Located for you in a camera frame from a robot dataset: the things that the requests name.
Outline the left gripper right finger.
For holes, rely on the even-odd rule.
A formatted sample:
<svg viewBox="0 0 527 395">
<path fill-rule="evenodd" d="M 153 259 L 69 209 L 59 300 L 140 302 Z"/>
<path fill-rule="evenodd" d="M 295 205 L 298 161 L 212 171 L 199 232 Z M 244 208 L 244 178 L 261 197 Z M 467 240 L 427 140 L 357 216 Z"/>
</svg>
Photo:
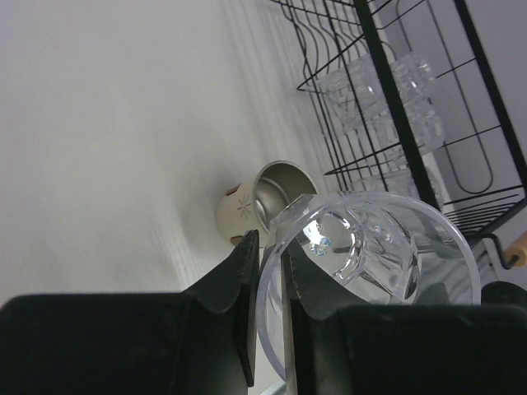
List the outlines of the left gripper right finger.
<svg viewBox="0 0 527 395">
<path fill-rule="evenodd" d="M 282 255 L 290 394 L 523 394 L 526 313 L 501 304 L 365 304 L 298 243 Z"/>
</svg>

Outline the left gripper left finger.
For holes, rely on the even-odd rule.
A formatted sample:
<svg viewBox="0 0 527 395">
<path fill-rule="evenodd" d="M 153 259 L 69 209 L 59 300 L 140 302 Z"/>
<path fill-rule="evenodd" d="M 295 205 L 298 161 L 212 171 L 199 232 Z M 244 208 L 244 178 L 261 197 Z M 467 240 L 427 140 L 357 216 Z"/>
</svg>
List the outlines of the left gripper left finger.
<svg viewBox="0 0 527 395">
<path fill-rule="evenodd" d="M 20 295 L 1 309 L 4 394 L 245 394 L 259 234 L 181 292 Z"/>
</svg>

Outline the steel cup cork base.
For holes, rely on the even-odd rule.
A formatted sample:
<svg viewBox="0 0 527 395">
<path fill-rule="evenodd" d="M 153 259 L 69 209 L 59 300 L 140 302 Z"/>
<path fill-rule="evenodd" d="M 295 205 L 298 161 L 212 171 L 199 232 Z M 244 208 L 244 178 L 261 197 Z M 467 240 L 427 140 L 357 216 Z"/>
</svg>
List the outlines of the steel cup cork base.
<svg viewBox="0 0 527 395">
<path fill-rule="evenodd" d="M 271 162 L 225 193 L 216 209 L 217 228 L 234 245 L 247 231 L 257 230 L 259 246 L 264 247 L 271 220 L 298 197 L 317 192 L 313 179 L 301 167 L 289 161 Z"/>
</svg>

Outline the black wire dish rack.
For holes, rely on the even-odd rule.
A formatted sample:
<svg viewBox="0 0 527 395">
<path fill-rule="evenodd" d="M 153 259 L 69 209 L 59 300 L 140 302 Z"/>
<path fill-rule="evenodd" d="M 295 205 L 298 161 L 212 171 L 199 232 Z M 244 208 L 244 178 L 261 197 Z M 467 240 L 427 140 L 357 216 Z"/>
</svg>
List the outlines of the black wire dish rack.
<svg viewBox="0 0 527 395">
<path fill-rule="evenodd" d="M 499 230 L 526 207 L 526 159 L 466 1 L 281 1 L 301 82 L 346 190 L 408 169 L 478 256 L 525 264 Z"/>
</svg>

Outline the clear plastic cup bottom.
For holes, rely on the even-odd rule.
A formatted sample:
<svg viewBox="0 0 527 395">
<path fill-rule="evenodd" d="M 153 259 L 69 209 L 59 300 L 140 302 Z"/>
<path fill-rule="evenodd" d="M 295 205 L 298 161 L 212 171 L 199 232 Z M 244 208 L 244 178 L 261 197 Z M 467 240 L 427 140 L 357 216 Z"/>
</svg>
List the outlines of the clear plastic cup bottom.
<svg viewBox="0 0 527 395">
<path fill-rule="evenodd" d="M 257 294 L 263 351 L 286 377 L 281 258 L 289 247 L 359 301 L 480 304 L 481 281 L 458 228 L 425 202 L 392 193 L 304 194 L 269 225 Z"/>
</svg>

